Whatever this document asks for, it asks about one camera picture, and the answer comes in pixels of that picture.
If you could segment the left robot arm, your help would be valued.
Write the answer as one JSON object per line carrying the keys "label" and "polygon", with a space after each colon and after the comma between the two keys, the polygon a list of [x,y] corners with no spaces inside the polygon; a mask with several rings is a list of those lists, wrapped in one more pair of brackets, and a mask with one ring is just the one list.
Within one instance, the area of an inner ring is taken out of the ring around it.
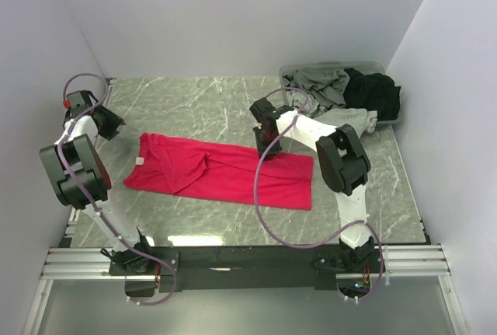
{"label": "left robot arm", "polygon": [[115,267],[131,275],[151,272],[155,269],[151,246],[110,198],[111,179],[95,148],[98,137],[115,138],[124,120],[99,105],[88,90],[68,94],[64,106],[61,138],[39,152],[57,199],[83,211],[101,228],[111,247],[100,253]]}

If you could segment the red t-shirt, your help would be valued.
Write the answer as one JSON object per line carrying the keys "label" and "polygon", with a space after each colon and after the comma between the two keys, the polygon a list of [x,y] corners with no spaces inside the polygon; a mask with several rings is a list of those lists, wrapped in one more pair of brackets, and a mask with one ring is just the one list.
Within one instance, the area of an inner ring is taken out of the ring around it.
{"label": "red t-shirt", "polygon": [[[144,133],[124,185],[133,190],[254,205],[254,148]],[[259,177],[259,205],[309,211],[313,158],[280,153]]]}

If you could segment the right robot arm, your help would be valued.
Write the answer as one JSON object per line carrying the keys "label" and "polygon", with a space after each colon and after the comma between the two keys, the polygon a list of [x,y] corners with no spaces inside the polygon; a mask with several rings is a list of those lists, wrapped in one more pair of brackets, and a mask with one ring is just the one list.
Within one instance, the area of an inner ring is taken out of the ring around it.
{"label": "right robot arm", "polygon": [[[260,124],[254,129],[259,163],[255,170],[253,195],[261,226],[278,243],[299,250],[317,248],[338,238],[338,261],[332,266],[351,272],[361,270],[370,263],[379,237],[367,221],[365,192],[371,164],[354,128],[349,124],[335,127],[321,123],[289,106],[276,108],[267,98],[256,100],[249,110]],[[321,242],[307,245],[287,243],[273,233],[261,214],[260,173],[266,157],[280,152],[280,139],[283,137],[317,153],[321,177],[335,194],[341,228]]]}

